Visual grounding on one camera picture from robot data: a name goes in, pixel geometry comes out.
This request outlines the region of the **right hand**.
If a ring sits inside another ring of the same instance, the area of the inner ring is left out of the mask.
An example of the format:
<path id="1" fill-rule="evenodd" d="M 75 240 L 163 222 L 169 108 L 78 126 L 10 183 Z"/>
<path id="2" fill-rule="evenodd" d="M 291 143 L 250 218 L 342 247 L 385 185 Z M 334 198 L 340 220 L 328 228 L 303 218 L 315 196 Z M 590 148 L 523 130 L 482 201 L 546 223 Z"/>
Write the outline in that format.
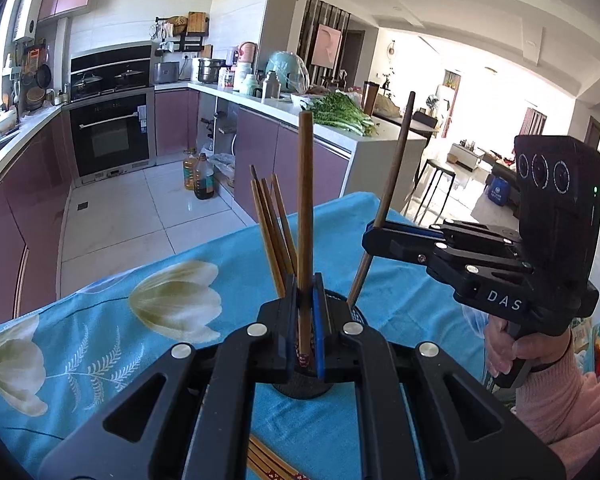
<path id="1" fill-rule="evenodd" d="M 531 334 L 515 340 L 507 333 L 508 322 L 490 315 L 484 330 L 486 369 L 493 377 L 508 374 L 516 360 L 534 366 L 557 363 L 571 347 L 571 330 L 560 336 Z"/>

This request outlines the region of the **pink right sleeve forearm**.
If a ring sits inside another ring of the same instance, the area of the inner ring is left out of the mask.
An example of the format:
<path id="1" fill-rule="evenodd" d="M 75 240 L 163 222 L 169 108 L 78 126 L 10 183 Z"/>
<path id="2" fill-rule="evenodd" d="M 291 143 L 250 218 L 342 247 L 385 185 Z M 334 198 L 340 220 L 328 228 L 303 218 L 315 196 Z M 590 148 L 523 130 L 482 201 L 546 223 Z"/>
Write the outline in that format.
<path id="1" fill-rule="evenodd" d="M 572 350 L 529 375 L 516 392 L 518 418 L 562 461 L 569 479 L 600 479 L 600 380 Z"/>

